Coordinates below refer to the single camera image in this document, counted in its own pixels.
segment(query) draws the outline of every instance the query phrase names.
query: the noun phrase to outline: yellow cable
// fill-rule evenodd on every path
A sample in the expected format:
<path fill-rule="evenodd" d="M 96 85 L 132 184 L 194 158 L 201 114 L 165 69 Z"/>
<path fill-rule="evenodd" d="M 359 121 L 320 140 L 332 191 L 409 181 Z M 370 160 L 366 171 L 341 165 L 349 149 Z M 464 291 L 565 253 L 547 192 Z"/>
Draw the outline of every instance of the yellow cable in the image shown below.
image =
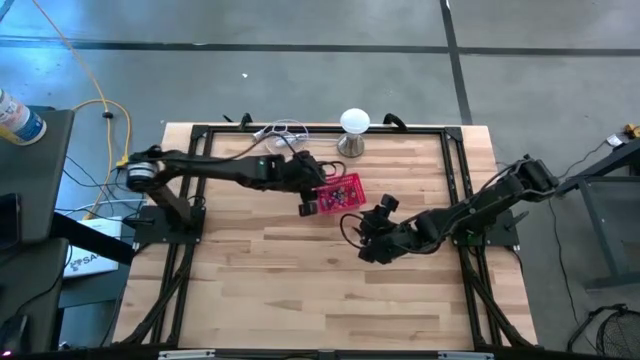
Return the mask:
<path fill-rule="evenodd" d="M 73 48 L 73 45 L 71 45 L 69 40 L 67 40 L 67 38 L 64 36 L 62 31 L 60 31 L 58 26 L 56 26 L 56 24 L 53 22 L 53 20 L 51 20 L 49 15 L 40 6 L 38 1 L 37 0 L 32 0 L 32 1 L 33 1 L 33 4 L 38 8 L 38 10 L 40 10 L 42 15 L 44 15 L 44 17 L 47 19 L 49 24 L 51 24 L 53 29 L 58 33 L 58 36 L 60 37 L 62 42 L 64 42 L 64 44 L 67 46 L 67 48 L 69 48 L 69 50 L 71 51 L 71 54 L 76 59 L 76 61 L 80 64 L 80 66 L 82 66 L 82 68 L 86 72 L 86 74 L 89 77 L 89 79 L 91 79 L 91 81 L 93 82 L 93 85 L 95 86 L 96 90 L 98 90 L 98 94 L 100 95 L 100 99 L 93 99 L 93 100 L 85 101 L 82 104 L 76 105 L 73 108 L 73 111 L 77 111 L 77 110 L 79 110 L 80 108 L 82 108 L 85 105 L 89 105 L 89 104 L 93 104 L 93 103 L 102 103 L 102 105 L 104 106 L 104 111 L 105 112 L 109 112 L 109 106 L 107 105 L 107 103 L 109 103 L 109 104 L 112 104 L 112 105 L 118 107 L 124 113 L 124 115 L 125 115 L 125 117 L 127 119 L 127 140 L 125 142 L 124 154 L 122 155 L 122 159 L 117 164 L 118 164 L 118 166 L 122 166 L 122 165 L 126 164 L 126 162 L 128 161 L 128 155 L 129 155 L 129 142 L 131 140 L 131 116 L 129 115 L 129 112 L 124 108 L 124 106 L 116 103 L 115 101 L 107 100 L 105 98 L 104 94 L 102 93 L 102 89 L 100 88 L 100 84 L 98 84 L 98 80 L 93 75 L 93 72 L 91 71 L 91 69 L 89 68 L 87 63 L 84 62 L 84 60 L 82 59 L 80 54 L 78 54 L 76 49 Z M 95 208 L 97 206 L 99 206 L 98 203 L 100 202 L 100 198 L 102 198 L 102 194 L 104 193 L 104 190 L 105 190 L 107 184 L 109 183 L 109 178 L 111 177 L 111 166 L 113 165 L 113 155 L 112 155 L 112 151 L 111 151 L 111 120 L 108 119 L 108 118 L 106 120 L 107 120 L 107 148 L 109 150 L 109 167 L 107 168 L 107 177 L 106 177 L 104 183 L 102 184 L 102 191 L 98 194 L 98 197 L 96 198 L 96 201 L 93 203 L 93 206 L 91 207 L 91 210 L 89 210 L 91 213 L 87 213 L 87 215 L 84 216 L 83 219 L 85 219 L 85 220 L 93 218 L 93 214 L 92 213 L 95 212 L 94 211 Z"/>

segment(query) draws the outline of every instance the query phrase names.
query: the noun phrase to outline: wooden tabletop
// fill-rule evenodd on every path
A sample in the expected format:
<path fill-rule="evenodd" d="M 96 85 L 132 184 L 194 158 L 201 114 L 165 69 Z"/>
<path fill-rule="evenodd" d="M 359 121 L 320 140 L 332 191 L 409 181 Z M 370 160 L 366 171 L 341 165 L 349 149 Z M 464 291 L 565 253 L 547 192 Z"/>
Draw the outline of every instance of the wooden tabletop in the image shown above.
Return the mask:
<path fill-rule="evenodd" d="M 186 151 L 192 125 L 167 124 L 163 149 Z M 485 126 L 462 130 L 477 190 L 496 171 L 489 131 Z M 305 147 L 316 159 L 342 160 L 349 172 L 360 175 L 367 196 L 362 209 L 372 208 L 384 193 L 400 200 L 391 216 L 396 221 L 450 205 L 437 136 L 365 138 L 365 153 L 356 159 L 339 157 L 335 143 L 308 142 Z M 248 134 L 217 134 L 212 156 L 234 155 L 250 144 Z M 251 154 L 265 152 L 258 146 Z M 176 193 L 180 182 L 169 184 Z M 460 262 L 450 242 L 433 255 L 369 264 L 342 239 L 340 215 L 300 218 L 297 195 L 260 193 L 233 182 L 208 180 L 205 197 L 207 222 L 191 270 L 180 347 L 472 347 Z M 156 300 L 166 252 L 166 245 L 151 245 L 134 259 L 114 340 L 129 335 Z M 489 248 L 487 260 L 496 301 L 523 336 L 535 342 L 515 256 Z M 167 324 L 173 303 L 168 308 Z M 479 311 L 488 339 L 484 306 Z M 165 326 L 163 339 L 167 333 Z"/>

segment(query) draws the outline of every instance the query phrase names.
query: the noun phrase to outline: water bottle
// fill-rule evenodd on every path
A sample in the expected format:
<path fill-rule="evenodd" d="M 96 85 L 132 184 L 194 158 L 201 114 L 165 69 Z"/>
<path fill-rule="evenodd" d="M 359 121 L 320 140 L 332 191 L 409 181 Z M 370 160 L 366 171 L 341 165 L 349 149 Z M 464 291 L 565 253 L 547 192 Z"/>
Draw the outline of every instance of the water bottle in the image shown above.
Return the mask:
<path fill-rule="evenodd" d="M 16 145 L 30 145 L 47 131 L 47 123 L 20 101 L 0 89 L 0 137 Z"/>

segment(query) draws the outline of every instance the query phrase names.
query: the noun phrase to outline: concrete floor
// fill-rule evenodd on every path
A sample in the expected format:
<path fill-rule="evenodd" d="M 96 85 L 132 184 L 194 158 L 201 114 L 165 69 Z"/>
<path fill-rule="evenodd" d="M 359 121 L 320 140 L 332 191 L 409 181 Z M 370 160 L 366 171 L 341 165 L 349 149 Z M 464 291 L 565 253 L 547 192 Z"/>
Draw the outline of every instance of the concrete floor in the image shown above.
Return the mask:
<path fill-rule="evenodd" d="M 634 0 L 449 0 L 449 4 L 459 46 L 640 47 L 636 21 L 640 3 Z M 42 5 L 69 37 L 92 41 L 448 44 L 438 0 L 42 0 Z M 23 0 L 16 1 L 0 22 L 0 36 L 53 38 L 55 33 L 33 4 Z M 160 142 L 166 121 L 219 121 L 222 114 L 239 118 L 244 112 L 260 120 L 334 122 L 345 109 L 361 107 L 377 122 L 393 112 L 412 124 L 461 124 L 448 54 L 80 53 L 106 96 L 124 104 L 134 117 L 135 150 Z M 489 126 L 498 161 L 511 162 L 530 153 L 560 174 L 625 123 L 637 122 L 639 57 L 463 55 L 460 63 L 473 123 Z M 63 49 L 0 47 L 0 79 L 1 87 L 30 104 L 69 108 L 96 97 L 91 82 Z M 69 148 L 69 155 L 98 181 L 105 176 L 107 160 L 100 114 L 96 105 L 77 115 Z M 118 154 L 125 134 L 122 117 L 115 124 Z M 608 151 L 603 148 L 575 171 Z M 64 179 L 58 206 L 80 206 L 95 195 L 94 190 Z M 598 293 L 582 288 L 582 282 L 607 271 L 577 195 L 554 200 L 554 208 L 578 317 L 614 302 L 640 309 L 640 286 Z M 576 324 L 549 208 L 543 203 L 519 204 L 516 209 L 531 212 L 518 230 L 539 342 L 563 349 Z M 103 211 L 109 214 L 107 207 Z M 122 207 L 117 211 L 128 213 Z M 74 311 L 65 320 L 63 339 L 95 346 L 110 312 Z M 76 322 L 91 322 L 87 319 L 92 316 L 97 325 L 91 331 Z M 583 340 L 576 350 L 593 352 Z"/>

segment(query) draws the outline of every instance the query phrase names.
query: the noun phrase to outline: red basket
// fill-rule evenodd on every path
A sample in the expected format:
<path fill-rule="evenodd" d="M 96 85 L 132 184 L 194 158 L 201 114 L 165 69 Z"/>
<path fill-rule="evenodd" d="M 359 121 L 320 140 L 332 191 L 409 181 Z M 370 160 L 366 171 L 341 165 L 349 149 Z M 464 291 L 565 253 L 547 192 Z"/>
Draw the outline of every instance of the red basket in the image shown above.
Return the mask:
<path fill-rule="evenodd" d="M 334 176 L 328 178 L 327 182 L 328 185 L 316 189 L 319 213 L 334 214 L 353 210 L 367 202 L 358 174 L 347 174 L 342 178 Z"/>

